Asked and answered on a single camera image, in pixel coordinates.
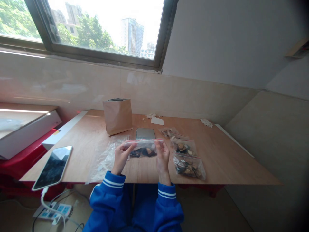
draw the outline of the wall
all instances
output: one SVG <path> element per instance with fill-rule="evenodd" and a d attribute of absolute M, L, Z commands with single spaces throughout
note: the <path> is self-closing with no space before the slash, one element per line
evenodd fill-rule
<path fill-rule="evenodd" d="M 208 118 L 225 125 L 257 91 L 149 72 L 0 52 L 0 101 L 60 106 L 68 121 L 102 101 L 131 98 L 132 112 Z"/>
<path fill-rule="evenodd" d="M 266 86 L 267 89 L 309 100 L 309 57 L 293 59 Z"/>
<path fill-rule="evenodd" d="M 295 229 L 299 203 L 305 205 L 308 115 L 309 101 L 261 91 L 224 127 L 284 184 L 226 187 L 255 232 Z"/>
<path fill-rule="evenodd" d="M 180 0 L 163 74 L 265 88 L 309 35 L 302 15 L 294 0 Z"/>

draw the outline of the hand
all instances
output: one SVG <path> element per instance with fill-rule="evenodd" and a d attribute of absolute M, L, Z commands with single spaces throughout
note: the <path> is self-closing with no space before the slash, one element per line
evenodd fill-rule
<path fill-rule="evenodd" d="M 170 151 L 165 142 L 155 141 L 157 148 L 157 170 L 159 173 L 159 182 L 164 185 L 171 186 L 170 173 L 168 172 L 168 161 L 170 159 Z"/>
<path fill-rule="evenodd" d="M 131 151 L 136 147 L 137 143 L 132 143 L 131 146 L 125 144 L 121 144 L 120 146 L 116 147 L 115 151 L 115 163 L 113 169 L 111 171 L 112 174 L 119 176 L 123 171 L 123 168 L 126 165 L 126 161 L 128 160 L 128 156 L 130 155 Z"/>

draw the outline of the person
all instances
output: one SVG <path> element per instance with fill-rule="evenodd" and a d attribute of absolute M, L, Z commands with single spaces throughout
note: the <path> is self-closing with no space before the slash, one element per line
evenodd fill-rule
<path fill-rule="evenodd" d="M 106 173 L 103 182 L 96 185 L 90 195 L 93 212 L 84 232 L 182 231 L 180 223 L 184 215 L 176 200 L 175 185 L 171 183 L 168 172 L 170 152 L 165 142 L 161 146 L 156 141 L 155 145 L 159 184 L 136 184 L 135 196 L 133 184 L 124 184 L 126 176 L 121 172 L 136 143 L 130 147 L 123 143 L 116 148 L 112 170 Z M 132 212 L 133 197 L 135 202 Z"/>

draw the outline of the power strip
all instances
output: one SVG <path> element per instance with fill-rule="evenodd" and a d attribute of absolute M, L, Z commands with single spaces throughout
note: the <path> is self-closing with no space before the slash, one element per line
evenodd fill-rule
<path fill-rule="evenodd" d="M 51 205 L 50 202 L 46 202 L 46 204 L 51 208 L 57 210 L 58 212 L 63 213 L 66 217 L 71 216 L 73 212 L 72 205 L 66 205 L 62 203 L 58 204 L 57 202 L 53 202 Z M 32 217 L 36 218 L 43 209 L 44 206 L 40 205 L 40 207 L 36 210 Z M 58 215 L 60 214 L 50 211 L 49 209 L 44 209 L 44 211 L 38 216 L 38 218 L 53 221 Z"/>

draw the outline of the brown paper bag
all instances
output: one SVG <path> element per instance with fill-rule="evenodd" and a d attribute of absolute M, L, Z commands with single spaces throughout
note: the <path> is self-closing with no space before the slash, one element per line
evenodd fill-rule
<path fill-rule="evenodd" d="M 133 129 L 131 99 L 113 98 L 103 102 L 108 135 Z"/>

